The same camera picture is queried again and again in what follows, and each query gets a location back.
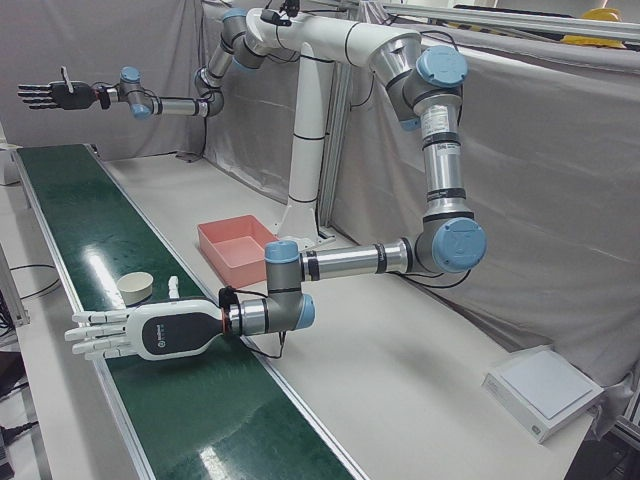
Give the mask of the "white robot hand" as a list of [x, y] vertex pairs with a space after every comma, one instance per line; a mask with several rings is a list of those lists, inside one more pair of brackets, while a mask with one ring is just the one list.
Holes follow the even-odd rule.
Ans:
[[206, 297], [180, 297], [176, 276], [168, 287], [167, 302], [75, 313], [79, 326], [64, 334], [72, 352], [87, 360], [138, 355], [149, 361], [203, 353], [224, 332], [221, 309]]

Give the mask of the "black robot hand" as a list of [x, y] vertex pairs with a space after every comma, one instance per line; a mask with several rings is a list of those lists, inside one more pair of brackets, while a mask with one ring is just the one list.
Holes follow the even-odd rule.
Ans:
[[96, 90], [89, 84], [70, 80], [65, 66], [60, 67], [60, 73], [60, 81], [19, 85], [17, 95], [32, 110], [83, 110], [98, 100]]

